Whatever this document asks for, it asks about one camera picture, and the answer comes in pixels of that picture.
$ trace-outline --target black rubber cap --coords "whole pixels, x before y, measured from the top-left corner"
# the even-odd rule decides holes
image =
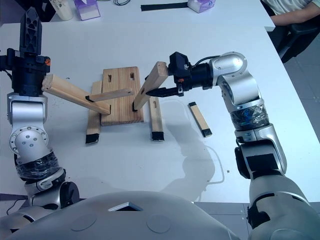
[[[204,136],[205,138],[212,135],[210,128],[201,130],[201,133],[202,133],[202,136]]]
[[[99,133],[89,134],[85,136],[85,144],[94,144],[99,141]]]
[[[163,131],[153,131],[152,132],[152,140],[153,141],[164,141],[164,132]]]
[[[190,107],[195,106],[195,105],[197,105],[195,101],[189,103]]]

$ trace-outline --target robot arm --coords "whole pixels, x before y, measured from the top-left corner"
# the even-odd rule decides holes
[[[66,171],[59,166],[44,128],[47,97],[42,81],[50,72],[50,58],[41,56],[42,25],[37,12],[30,8],[21,19],[19,51],[9,48],[0,56],[0,71],[12,71],[13,92],[7,95],[7,116],[12,131],[9,147],[31,206],[61,209],[72,203],[70,189],[79,198],[77,187],[65,182]]]
[[[247,69],[246,58],[228,52],[211,58],[209,63],[192,66],[187,56],[175,52],[170,56],[168,69],[177,87],[158,88],[148,95],[183,96],[195,87],[221,88],[235,127],[237,167],[243,177],[251,180],[250,239],[320,239],[320,218],[300,188],[285,176],[287,160],[269,122],[256,80]]]

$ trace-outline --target black strap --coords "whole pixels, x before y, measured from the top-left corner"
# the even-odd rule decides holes
[[[168,3],[168,4],[149,4],[141,5],[141,11],[152,11],[161,9],[183,9],[188,7],[188,2]]]

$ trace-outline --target black cable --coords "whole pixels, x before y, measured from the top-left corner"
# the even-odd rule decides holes
[[[18,201],[20,201],[20,200],[26,200],[26,199],[25,199],[25,198],[21,198],[21,199],[15,200],[14,203],[13,203],[13,205],[12,205],[11,207],[9,207],[8,210],[6,211],[6,214],[7,214],[7,215],[9,215],[9,210],[11,210],[11,209],[16,205],[16,203],[17,203]]]
[[[194,65],[194,67],[197,66],[199,63],[205,61],[205,60],[215,59],[215,58],[218,58],[218,57],[220,57],[220,56],[219,56],[219,55],[216,55],[216,56],[207,56],[207,57],[204,57],[204,58],[200,59],[199,61],[197,61],[196,64]]]
[[[111,0],[97,0],[97,1],[101,1],[101,2],[109,2]],[[124,6],[127,5],[128,3],[130,3],[131,0],[124,0],[123,2],[120,2],[119,0],[113,0],[113,4],[117,5],[117,6]]]
[[[123,2],[119,2],[119,0],[113,0],[113,3],[117,6],[124,6],[127,5],[128,3],[130,3],[131,0],[125,0]]]

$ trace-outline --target white container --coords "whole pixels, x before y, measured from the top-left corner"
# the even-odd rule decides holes
[[[50,0],[50,3],[63,21],[72,19],[73,14],[68,0]]]

